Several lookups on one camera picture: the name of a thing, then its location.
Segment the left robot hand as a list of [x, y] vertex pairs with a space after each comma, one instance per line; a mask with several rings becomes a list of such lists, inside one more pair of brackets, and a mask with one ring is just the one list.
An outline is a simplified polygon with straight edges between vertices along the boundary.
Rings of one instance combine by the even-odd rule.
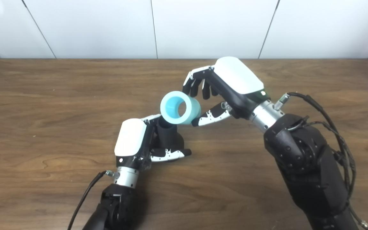
[[117, 167], [144, 171], [152, 163], [173, 162], [192, 155], [185, 148], [177, 124], [171, 124], [161, 114], [132, 118], [121, 124], [114, 147]]

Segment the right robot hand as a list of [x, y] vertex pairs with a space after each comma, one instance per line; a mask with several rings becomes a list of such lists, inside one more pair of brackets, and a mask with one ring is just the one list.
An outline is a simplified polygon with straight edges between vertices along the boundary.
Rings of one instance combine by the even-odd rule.
[[270, 99], [262, 81], [238, 58], [222, 57], [214, 65], [191, 70], [182, 91], [196, 97], [199, 86], [203, 99], [221, 96], [223, 102], [193, 119], [193, 127], [219, 122], [230, 116], [249, 120], [254, 110]]

